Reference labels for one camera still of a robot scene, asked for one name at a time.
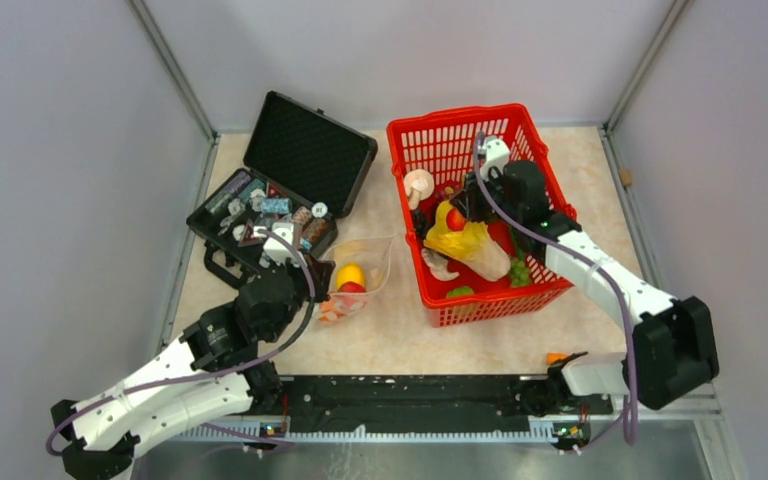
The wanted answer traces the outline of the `white mushroom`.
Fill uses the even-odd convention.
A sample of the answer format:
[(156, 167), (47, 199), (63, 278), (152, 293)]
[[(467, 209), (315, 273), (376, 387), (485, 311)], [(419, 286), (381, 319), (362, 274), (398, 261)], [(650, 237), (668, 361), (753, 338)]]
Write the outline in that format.
[(421, 257), (429, 273), (438, 281), (450, 282), (460, 276), (459, 272), (449, 269), (449, 259), (447, 257), (432, 249), (423, 248), (421, 250)]
[(434, 192), (433, 175), (424, 169), (408, 172), (403, 178), (403, 189), (410, 210), (416, 210), (420, 203), (428, 199)]

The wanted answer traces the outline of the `yellow lemon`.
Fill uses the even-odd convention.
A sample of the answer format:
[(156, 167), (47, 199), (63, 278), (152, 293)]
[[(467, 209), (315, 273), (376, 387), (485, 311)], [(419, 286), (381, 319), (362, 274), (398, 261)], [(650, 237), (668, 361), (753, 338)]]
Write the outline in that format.
[(341, 284), (347, 281), (361, 283), (366, 287), (366, 274), (363, 268), (356, 263), (347, 263), (341, 266), (337, 270), (335, 282), (337, 289)]

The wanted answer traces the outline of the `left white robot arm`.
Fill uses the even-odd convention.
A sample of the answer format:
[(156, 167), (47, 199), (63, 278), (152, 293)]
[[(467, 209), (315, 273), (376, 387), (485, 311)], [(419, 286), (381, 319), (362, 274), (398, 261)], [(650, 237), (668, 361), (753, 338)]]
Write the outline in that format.
[(214, 419), (264, 414), (284, 392), (273, 358), (299, 339), (328, 297), (336, 266), (304, 256), (272, 266), (200, 318), (134, 373), (51, 408), (46, 449), (74, 479), (121, 479), (166, 440)]

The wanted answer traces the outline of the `orange fruit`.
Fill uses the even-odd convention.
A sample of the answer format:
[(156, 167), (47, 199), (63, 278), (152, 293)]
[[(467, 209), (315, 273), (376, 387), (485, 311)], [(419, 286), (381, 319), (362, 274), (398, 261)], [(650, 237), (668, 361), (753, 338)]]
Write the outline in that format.
[(365, 294), (338, 294), (319, 304), (314, 319), (323, 324), (333, 324), (346, 319), (368, 304)]

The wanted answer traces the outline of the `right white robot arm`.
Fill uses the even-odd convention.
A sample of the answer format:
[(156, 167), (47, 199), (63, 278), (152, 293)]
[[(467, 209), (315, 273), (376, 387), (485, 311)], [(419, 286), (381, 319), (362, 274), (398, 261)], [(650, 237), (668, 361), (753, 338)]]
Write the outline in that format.
[(549, 369), (549, 404), (572, 412), (590, 395), (627, 396), (660, 410), (720, 373), (708, 306), (679, 299), (625, 268), (572, 217), (549, 205), (546, 178), (534, 162), (513, 161), (466, 175), (454, 206), (469, 220), (499, 219), (514, 242), (569, 281), (624, 331), (626, 347), (575, 354)]

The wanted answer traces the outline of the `napa cabbage toy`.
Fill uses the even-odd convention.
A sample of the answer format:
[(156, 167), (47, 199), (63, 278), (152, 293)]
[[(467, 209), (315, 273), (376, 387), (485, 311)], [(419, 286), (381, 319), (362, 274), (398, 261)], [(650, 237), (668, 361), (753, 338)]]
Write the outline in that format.
[(437, 205), (434, 224), (426, 233), (423, 245), (460, 262), (486, 281), (505, 277), (510, 269), (510, 258), (491, 237), (488, 225), (468, 221), (464, 231), (451, 232), (446, 227), (445, 218), (452, 208), (449, 201)]

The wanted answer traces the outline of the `clear zip top bag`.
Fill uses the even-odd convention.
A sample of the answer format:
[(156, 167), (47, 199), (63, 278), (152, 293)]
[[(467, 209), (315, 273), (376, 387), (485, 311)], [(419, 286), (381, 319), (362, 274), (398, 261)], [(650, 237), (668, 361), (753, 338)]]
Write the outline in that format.
[(323, 325), (342, 322), (369, 306), (387, 284), (396, 236), (349, 240), (332, 246), (323, 257), (335, 263), (329, 298), (315, 309)]

